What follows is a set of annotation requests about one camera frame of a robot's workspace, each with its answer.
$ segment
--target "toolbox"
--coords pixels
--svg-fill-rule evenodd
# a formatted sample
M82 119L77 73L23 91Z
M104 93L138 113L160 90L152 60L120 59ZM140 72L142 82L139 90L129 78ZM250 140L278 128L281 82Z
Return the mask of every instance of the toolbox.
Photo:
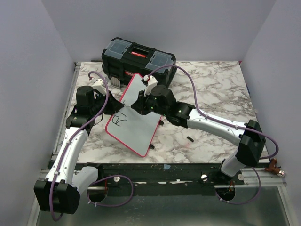
M174 54L121 38L112 39L108 47L103 50L102 60L103 72L108 75L111 84L117 87L121 84L128 85L134 73L145 76L160 66L175 65ZM175 67L161 68L153 76L158 84L168 87L175 72Z

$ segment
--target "white wall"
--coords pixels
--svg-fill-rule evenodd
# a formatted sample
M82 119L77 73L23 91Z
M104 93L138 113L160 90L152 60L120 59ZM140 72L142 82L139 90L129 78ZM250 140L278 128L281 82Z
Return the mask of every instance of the white wall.
M42 0L74 61L116 36L178 60L242 60L275 0Z
M301 222L301 1L278 0L242 63L263 131L280 146L279 165ZM269 152L275 150L268 146Z
M74 64L40 0L0 7L0 225L26 225Z

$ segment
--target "whiteboard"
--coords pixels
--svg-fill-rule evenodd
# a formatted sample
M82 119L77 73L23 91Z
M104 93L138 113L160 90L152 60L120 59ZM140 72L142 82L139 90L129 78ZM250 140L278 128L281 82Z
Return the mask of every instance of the whiteboard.
M139 91L146 88L141 80L140 74L133 75L120 99L125 107L110 117L105 130L137 155L145 157L161 116L155 113L140 115L130 107L137 100Z

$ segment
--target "marble surface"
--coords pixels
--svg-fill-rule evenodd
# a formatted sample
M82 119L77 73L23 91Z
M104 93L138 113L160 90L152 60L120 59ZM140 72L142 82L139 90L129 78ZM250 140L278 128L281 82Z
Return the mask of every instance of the marble surface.
M104 75L101 63L85 62L81 64L76 88L92 85L88 79L89 71L98 71ZM247 92L246 84L238 62L178 62L192 76L196 89L198 104L201 109L214 115L248 122L256 120L255 112ZM119 100L125 87L121 90L109 86L114 97ZM194 105L191 83L184 73L177 70L170 85L175 98ZM75 92L71 105L74 106ZM164 125L157 129L149 150L142 158L123 146L105 132L108 115L92 128L90 136L83 146L78 162L95 163L196 163L221 162L237 150L230 142L209 133L176 127L164 118Z

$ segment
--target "red border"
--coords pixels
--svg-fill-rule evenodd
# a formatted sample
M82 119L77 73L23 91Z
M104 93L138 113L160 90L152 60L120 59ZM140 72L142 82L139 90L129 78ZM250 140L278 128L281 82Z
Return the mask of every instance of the red border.
M130 86L130 84L131 84L131 82L132 82L132 80L134 79L134 77L135 77L136 74L138 74L141 78L143 78L139 73L135 73L135 74L133 75L131 81L128 83L127 88ZM122 101L122 98L123 98L123 96L125 95L125 93L126 93L126 91L127 91L127 88L126 88L126 90L124 90L124 92L123 92L123 94L122 94L122 97L120 98L120 102ZM113 137L114 139L118 140L120 143L122 143L122 144L123 144L124 146L126 146L128 149L130 149L130 150L132 150L133 152L135 152L132 148L130 148L130 147L127 146L125 143L123 143L121 140L119 140L118 138L116 138L115 136L113 136L111 133L109 133L109 131L108 131L108 125L109 125L109 123L110 123L112 117L113 117L113 115L111 115L111 117L109 118L109 120L108 120L108 122L107 122L107 124L106 124L106 126L105 126L105 131L107 132L107 134L109 134L109 135L110 135L111 137ZM157 131L157 129L158 129L158 125L159 125L160 120L161 120L161 117L160 117L160 119L159 119L159 121L158 121L158 124L157 124L157 127L156 127L156 129L155 129L155 132L154 132L154 134L152 135L152 138L151 138L151 140L150 140L149 146L151 145L151 142L152 142L152 140L153 140L153 138L154 138L154 136L155 136L155 133L156 133L156 131ZM143 157L143 158L144 158L144 157L147 155L147 153L149 152L149 149L150 149L150 148L147 149L146 154L145 154L144 156L140 155L140 154L137 153L137 152L135 152L135 153L136 153L137 155L139 155L140 157Z

